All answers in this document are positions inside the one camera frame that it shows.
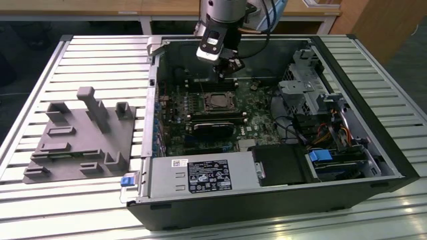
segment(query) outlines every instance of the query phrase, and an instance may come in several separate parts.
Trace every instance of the cable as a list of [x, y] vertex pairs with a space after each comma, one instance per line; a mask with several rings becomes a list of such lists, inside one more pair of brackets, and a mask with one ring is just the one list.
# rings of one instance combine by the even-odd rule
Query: cable
[[290, 117], [290, 116], [277, 116], [274, 119], [273, 119], [273, 121], [276, 122], [277, 121], [277, 119], [280, 119], [280, 118], [284, 118], [284, 119], [286, 119], [286, 120], [293, 120], [293, 118]]
[[261, 48], [257, 51], [254, 51], [252, 54], [249, 54], [246, 56], [241, 56], [240, 59], [248, 59], [248, 58], [253, 57], [256, 54], [258, 54], [265, 49], [265, 47], [266, 47], [266, 45], [269, 43], [269, 38], [270, 38], [270, 31], [269, 30], [272, 28], [272, 23], [270, 23], [270, 19], [269, 19], [265, 0], [261, 0], [260, 3], [261, 3], [261, 7], [262, 7], [262, 10], [264, 10], [264, 13], [265, 13], [265, 18], [266, 18], [266, 29], [265, 29], [265, 30], [268, 30], [266, 38], [265, 38], [264, 45], [261, 46]]
[[312, 149], [313, 148], [313, 145], [321, 143], [324, 140], [326, 140], [328, 138], [330, 137], [330, 133], [328, 132], [322, 137], [314, 139], [312, 141], [312, 143], [309, 144], [310, 146], [306, 147], [306, 150]]
[[289, 124], [288, 126], [282, 126], [282, 125], [281, 125], [280, 123], [277, 123], [277, 122], [274, 122], [274, 124], [276, 124], [280, 128], [282, 128], [286, 132], [289, 132], [290, 134], [293, 134], [296, 137], [298, 136], [294, 131], [292, 131], [292, 130], [288, 129], [288, 127], [289, 127], [292, 124]]
[[416, 24], [416, 28], [414, 28], [414, 31], [412, 32], [410, 36], [413, 36], [416, 34], [417, 30], [418, 30], [418, 24]]
[[326, 125], [325, 123], [321, 123], [320, 126], [317, 127], [317, 138], [320, 137], [321, 127], [325, 126], [325, 125]]
[[352, 137], [350, 137], [350, 133], [346, 127], [340, 126], [340, 129], [345, 132], [345, 137], [346, 137], [346, 143], [350, 146], [352, 145]]
[[284, 137], [284, 138], [280, 138], [280, 140], [284, 141], [284, 142], [282, 142], [284, 144], [288, 144], [286, 141], [288, 141], [289, 139], [296, 139], [296, 140], [297, 140], [297, 137]]
[[277, 11], [276, 11], [274, 0], [269, 0], [269, 3], [270, 3], [270, 8], [272, 8], [272, 22], [269, 24], [269, 28], [264, 30], [264, 33], [272, 33], [272, 30], [273, 30], [273, 27], [276, 24], [276, 20], [277, 20]]
[[201, 17], [201, 0], [198, 0], [198, 22]]

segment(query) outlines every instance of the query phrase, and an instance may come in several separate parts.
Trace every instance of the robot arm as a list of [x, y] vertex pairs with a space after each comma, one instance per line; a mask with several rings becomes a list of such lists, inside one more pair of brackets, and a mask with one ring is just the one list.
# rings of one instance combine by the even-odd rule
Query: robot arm
[[[213, 66], [238, 58], [241, 33], [266, 34], [278, 22], [288, 0], [201, 0], [194, 34], [201, 37], [196, 56]], [[268, 16], [274, 20], [266, 24]]]

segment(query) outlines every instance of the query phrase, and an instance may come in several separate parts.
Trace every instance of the white label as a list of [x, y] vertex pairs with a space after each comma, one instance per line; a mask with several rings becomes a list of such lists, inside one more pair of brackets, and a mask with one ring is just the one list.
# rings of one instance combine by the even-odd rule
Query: white label
[[210, 37], [208, 37], [205, 41], [206, 41], [208, 44], [212, 44], [212, 45], [216, 45], [218, 43], [218, 40], [213, 39]]
[[118, 11], [118, 14], [138, 14], [137, 11]]
[[232, 183], [229, 181], [217, 182], [217, 186], [229, 186]]
[[172, 168], [173, 167], [186, 167], [188, 159], [172, 159]]

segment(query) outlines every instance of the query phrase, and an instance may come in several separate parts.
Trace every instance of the black cable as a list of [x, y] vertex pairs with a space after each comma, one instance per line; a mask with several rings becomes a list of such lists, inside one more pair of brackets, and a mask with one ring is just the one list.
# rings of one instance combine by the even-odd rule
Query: black cable
[[264, 10], [264, 13], [265, 13], [265, 18], [266, 18], [266, 38], [265, 38], [265, 41], [264, 41], [264, 45], [261, 46], [261, 48], [253, 52], [252, 54], [246, 55], [246, 56], [241, 56], [240, 59], [246, 59], [246, 58], [250, 58], [253, 57], [256, 54], [258, 54], [266, 47], [268, 43], [269, 43], [269, 37], [270, 37], [270, 28], [272, 28], [272, 23], [270, 23], [270, 19], [269, 19], [269, 14], [268, 14], [268, 9], [266, 9], [266, 5], [265, 5], [265, 0], [261, 0], [260, 1], [261, 3], [261, 7], [262, 7], [262, 10]]
[[266, 29], [264, 31], [261, 31], [262, 34], [272, 33], [272, 30], [273, 30], [273, 27], [276, 24], [276, 20], [277, 20], [274, 0], [269, 0], [269, 3], [270, 3], [270, 8], [272, 8], [272, 22], [270, 22], [270, 25], [266, 27]]
[[290, 127], [290, 126], [292, 126], [292, 123], [285, 126], [285, 128], [284, 128], [284, 131], [285, 131], [285, 132], [284, 132], [284, 138], [280, 138], [280, 140], [284, 141], [284, 142], [282, 142], [284, 144], [286, 144], [286, 141], [288, 141], [289, 139], [296, 139], [296, 140], [298, 139], [297, 137], [288, 137], [288, 132], [290, 131], [290, 130], [289, 130], [289, 127]]
[[198, 0], [198, 22], [201, 17], [201, 0]]
[[296, 137], [298, 136], [294, 131], [292, 131], [292, 130], [288, 129], [288, 127], [289, 127], [292, 124], [289, 124], [288, 126], [282, 126], [278, 122], [274, 122], [274, 124], [276, 124], [280, 128], [282, 128], [286, 132], [289, 132], [290, 134], [293, 134]]
[[284, 119], [286, 119], [286, 120], [293, 120], [293, 117], [290, 117], [290, 116], [277, 116], [274, 119], [273, 119], [273, 121], [276, 122], [277, 121], [277, 119], [280, 119], [280, 118], [284, 118]]

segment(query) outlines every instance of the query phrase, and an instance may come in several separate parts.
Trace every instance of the power supply label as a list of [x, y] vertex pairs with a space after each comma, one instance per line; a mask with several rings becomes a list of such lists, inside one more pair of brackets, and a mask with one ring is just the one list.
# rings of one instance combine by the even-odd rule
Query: power supply label
[[233, 189], [226, 160], [188, 162], [186, 168], [192, 194]]

